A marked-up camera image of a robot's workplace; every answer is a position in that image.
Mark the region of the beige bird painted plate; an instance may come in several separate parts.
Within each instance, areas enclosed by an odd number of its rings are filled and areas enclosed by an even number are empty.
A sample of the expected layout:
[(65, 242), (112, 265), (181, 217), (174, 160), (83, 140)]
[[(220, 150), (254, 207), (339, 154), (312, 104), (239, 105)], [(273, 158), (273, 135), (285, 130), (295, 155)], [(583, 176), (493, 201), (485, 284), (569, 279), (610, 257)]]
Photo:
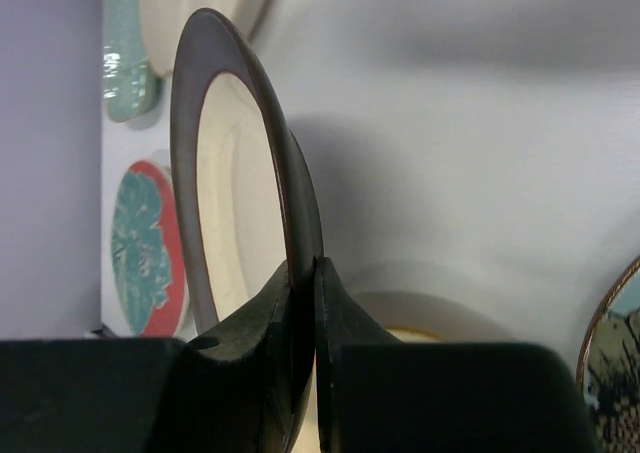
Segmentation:
[(499, 342), (513, 336), (497, 322), (452, 300), (411, 292), (364, 292), (356, 302), (404, 341)]

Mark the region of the brown rimmed cream plate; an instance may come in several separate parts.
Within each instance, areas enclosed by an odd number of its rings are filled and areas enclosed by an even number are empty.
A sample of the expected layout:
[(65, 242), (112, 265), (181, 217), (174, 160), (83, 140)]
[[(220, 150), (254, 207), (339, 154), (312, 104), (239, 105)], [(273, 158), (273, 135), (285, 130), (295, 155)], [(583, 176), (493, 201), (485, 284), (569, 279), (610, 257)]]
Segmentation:
[(310, 287), (323, 256), (309, 169), (245, 38), (199, 19), (182, 37), (170, 101), (171, 174), (197, 337), (256, 297), (279, 267)]

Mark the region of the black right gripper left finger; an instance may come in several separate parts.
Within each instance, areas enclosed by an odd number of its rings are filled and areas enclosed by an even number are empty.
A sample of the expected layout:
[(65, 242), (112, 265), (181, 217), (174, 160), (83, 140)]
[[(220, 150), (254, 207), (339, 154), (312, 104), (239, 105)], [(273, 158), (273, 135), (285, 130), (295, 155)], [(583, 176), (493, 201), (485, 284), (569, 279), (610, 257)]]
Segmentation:
[(5, 341), (5, 452), (288, 452), (310, 382), (310, 287), (279, 267), (190, 342)]

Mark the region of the red plate with teal flower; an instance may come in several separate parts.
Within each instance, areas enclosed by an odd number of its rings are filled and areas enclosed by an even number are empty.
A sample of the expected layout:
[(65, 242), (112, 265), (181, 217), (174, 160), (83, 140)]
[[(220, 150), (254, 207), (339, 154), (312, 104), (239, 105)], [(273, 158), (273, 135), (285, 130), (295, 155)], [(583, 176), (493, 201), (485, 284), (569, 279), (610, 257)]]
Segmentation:
[(175, 336), (189, 305), (170, 170), (132, 163), (119, 183), (110, 232), (115, 291), (134, 336)]

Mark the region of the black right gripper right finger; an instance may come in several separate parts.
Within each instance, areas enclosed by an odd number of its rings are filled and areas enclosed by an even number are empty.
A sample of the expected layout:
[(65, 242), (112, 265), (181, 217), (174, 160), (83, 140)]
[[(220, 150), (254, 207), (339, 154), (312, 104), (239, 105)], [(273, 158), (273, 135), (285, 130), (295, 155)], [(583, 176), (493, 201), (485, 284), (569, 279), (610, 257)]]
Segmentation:
[(314, 278), (316, 384), (325, 452), (596, 452), (567, 367), (518, 342), (405, 343), (347, 293), (333, 262)]

